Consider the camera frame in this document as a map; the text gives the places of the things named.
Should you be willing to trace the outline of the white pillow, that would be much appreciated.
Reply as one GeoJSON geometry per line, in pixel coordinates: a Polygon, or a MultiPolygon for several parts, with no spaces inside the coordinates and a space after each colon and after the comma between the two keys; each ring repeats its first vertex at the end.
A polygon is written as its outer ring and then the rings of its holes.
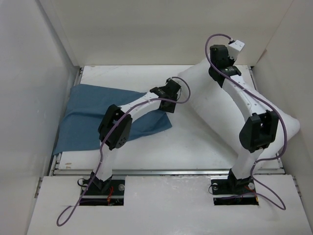
{"type": "MultiPolygon", "coordinates": [[[[188,68],[178,74],[185,80],[191,90],[188,103],[194,111],[233,149],[240,152],[241,144],[239,132],[245,121],[239,108],[217,82],[209,75],[209,62],[203,59],[200,63],[188,68]]],[[[284,113],[272,102],[258,93],[251,86],[252,93],[272,105],[281,115],[287,130],[287,141],[289,141],[300,130],[300,123],[297,119],[284,113]]],[[[259,159],[271,158],[283,147],[283,128],[278,123],[278,130],[275,141],[266,148],[259,159]]]]}

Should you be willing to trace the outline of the blue pillowcase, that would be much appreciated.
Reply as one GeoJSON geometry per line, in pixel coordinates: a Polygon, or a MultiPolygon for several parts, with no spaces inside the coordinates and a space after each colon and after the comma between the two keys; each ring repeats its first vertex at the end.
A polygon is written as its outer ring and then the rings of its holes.
{"type": "MultiPolygon", "coordinates": [[[[59,126],[58,141],[53,150],[57,155],[66,151],[98,150],[98,127],[107,108],[128,104],[144,93],[80,84],[70,91],[65,116],[59,126]]],[[[155,110],[132,123],[128,140],[153,135],[172,127],[165,112],[155,110]]]]}

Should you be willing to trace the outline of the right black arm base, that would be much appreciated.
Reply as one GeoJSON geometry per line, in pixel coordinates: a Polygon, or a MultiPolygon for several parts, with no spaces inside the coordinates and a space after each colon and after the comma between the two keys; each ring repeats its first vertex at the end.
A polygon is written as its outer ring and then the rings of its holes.
{"type": "Polygon", "coordinates": [[[254,180],[250,176],[236,179],[231,170],[226,178],[211,178],[208,191],[215,206],[259,205],[254,180]]]}

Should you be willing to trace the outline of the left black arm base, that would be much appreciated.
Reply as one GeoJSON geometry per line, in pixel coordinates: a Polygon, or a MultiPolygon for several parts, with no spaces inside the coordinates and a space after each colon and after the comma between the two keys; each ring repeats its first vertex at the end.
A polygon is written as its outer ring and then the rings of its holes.
{"type": "Polygon", "coordinates": [[[80,206],[123,206],[125,177],[111,176],[97,187],[97,178],[79,202],[80,206]]]}

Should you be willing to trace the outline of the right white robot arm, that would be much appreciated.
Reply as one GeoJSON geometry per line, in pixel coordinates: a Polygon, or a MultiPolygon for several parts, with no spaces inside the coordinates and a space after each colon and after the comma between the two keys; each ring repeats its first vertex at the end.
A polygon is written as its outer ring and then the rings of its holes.
{"type": "Polygon", "coordinates": [[[250,170],[261,153],[274,142],[277,133],[278,115],[250,96],[251,86],[245,83],[242,73],[234,66],[230,52],[239,54],[238,45],[213,45],[210,47],[209,75],[230,95],[244,117],[239,132],[241,150],[226,180],[213,180],[220,194],[246,193],[253,180],[250,170]]]}

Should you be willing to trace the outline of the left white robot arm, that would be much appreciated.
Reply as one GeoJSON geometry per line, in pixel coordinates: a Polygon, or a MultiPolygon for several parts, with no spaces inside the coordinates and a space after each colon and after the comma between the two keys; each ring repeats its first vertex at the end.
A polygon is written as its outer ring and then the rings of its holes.
{"type": "Polygon", "coordinates": [[[109,190],[115,149],[121,148],[130,137],[132,124],[149,113],[173,113],[181,85],[172,79],[162,87],[154,87],[128,104],[108,107],[99,127],[100,160],[90,174],[92,188],[99,194],[109,190]]]}

